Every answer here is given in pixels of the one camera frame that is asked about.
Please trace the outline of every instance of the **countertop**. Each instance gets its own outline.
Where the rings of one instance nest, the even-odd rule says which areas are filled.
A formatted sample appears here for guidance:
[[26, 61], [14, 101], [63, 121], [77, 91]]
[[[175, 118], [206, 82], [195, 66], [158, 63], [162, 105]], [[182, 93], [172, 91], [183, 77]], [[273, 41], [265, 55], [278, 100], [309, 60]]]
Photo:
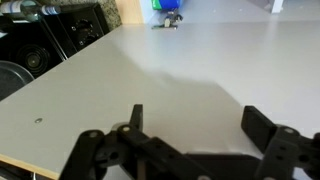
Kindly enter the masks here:
[[261, 156], [240, 128], [245, 105], [320, 131], [319, 47], [319, 21], [121, 26], [0, 103], [0, 159], [56, 178], [81, 132], [109, 132], [137, 103], [144, 132], [181, 152]]

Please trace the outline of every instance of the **speaker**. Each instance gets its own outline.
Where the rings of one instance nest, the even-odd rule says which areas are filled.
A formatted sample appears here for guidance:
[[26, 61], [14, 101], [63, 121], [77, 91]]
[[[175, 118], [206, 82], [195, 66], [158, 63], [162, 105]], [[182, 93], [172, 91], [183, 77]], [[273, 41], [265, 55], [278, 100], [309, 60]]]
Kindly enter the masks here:
[[37, 78], [109, 32], [99, 3], [61, 10], [39, 22], [11, 25], [0, 39], [0, 60], [17, 63]]
[[18, 24], [2, 37], [0, 59], [23, 66], [34, 78], [63, 61], [39, 23]]

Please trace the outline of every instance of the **white wall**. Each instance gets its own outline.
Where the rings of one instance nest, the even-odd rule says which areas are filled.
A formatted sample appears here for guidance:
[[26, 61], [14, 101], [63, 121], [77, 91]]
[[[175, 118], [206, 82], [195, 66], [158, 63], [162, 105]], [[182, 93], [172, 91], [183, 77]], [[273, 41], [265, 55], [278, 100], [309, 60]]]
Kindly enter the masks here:
[[152, 9], [151, 0], [140, 0], [140, 6], [143, 16], [143, 22], [148, 23], [156, 13], [156, 11]]

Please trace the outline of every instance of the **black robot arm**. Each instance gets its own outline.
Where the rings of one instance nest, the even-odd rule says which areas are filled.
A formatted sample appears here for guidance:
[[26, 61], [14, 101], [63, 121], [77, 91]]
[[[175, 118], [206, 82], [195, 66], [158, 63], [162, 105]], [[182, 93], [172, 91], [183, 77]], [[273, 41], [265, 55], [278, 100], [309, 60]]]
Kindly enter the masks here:
[[253, 106], [246, 106], [241, 127], [264, 154], [181, 154], [161, 139], [142, 132], [143, 107], [135, 105], [129, 123], [109, 134], [82, 133], [60, 180], [101, 180], [107, 168], [120, 165], [131, 179], [144, 180], [291, 180], [295, 167], [320, 179], [320, 134], [300, 136], [277, 126]]

